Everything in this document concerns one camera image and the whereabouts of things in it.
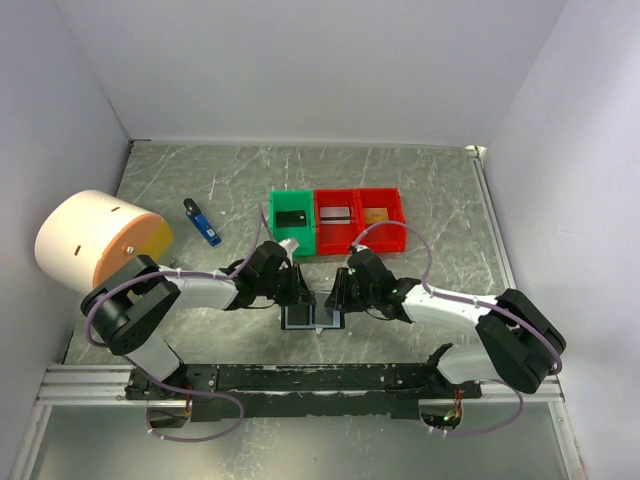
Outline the gold VIP card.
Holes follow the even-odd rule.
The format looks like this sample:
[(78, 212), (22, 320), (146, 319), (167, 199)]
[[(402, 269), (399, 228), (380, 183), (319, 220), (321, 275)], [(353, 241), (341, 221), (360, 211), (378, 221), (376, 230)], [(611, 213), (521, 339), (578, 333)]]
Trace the gold VIP card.
[(372, 225), (389, 220), (388, 210), (384, 207), (367, 207), (363, 209), (363, 219), (366, 225)]

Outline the black leather card holder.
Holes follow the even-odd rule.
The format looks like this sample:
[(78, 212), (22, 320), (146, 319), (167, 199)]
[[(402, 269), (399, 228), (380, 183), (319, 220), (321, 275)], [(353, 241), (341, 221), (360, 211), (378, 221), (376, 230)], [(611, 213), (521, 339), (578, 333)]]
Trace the black leather card holder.
[(341, 330), (345, 328), (344, 313), (323, 305), (297, 304), (281, 308), (282, 330)]

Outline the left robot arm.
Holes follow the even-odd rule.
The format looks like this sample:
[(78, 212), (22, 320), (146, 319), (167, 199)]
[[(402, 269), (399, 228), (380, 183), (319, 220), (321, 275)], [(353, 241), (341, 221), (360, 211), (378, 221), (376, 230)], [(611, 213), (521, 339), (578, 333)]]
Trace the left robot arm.
[(252, 309), (259, 297), (279, 306), (314, 304), (293, 261), (297, 247), (293, 238), (266, 241), (249, 258), (214, 272), (170, 269), (137, 256), (83, 299), (86, 332), (151, 376), (150, 386), (162, 398), (176, 398), (187, 385), (186, 367), (156, 333), (163, 319), (178, 309)]

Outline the silver VIP card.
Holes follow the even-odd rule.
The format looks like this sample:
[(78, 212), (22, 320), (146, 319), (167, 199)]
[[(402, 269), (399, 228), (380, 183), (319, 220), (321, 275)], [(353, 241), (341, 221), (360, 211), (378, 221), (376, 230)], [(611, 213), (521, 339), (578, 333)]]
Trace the silver VIP card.
[(323, 206), (319, 209), (319, 218), (323, 224), (349, 224), (351, 209), (347, 206)]

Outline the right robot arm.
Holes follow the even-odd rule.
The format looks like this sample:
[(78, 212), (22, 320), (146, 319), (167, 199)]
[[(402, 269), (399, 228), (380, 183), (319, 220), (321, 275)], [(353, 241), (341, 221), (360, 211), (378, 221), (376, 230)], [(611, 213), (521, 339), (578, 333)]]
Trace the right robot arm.
[(385, 320), (424, 323), (457, 330), (475, 341), (445, 346), (424, 374), (426, 390), (448, 396), (459, 384), (500, 380), (534, 394), (562, 367), (566, 340), (533, 302), (517, 289), (498, 296), (473, 296), (437, 289), (410, 277), (398, 278), (365, 248), (337, 270), (325, 301), (344, 314), (375, 309)]

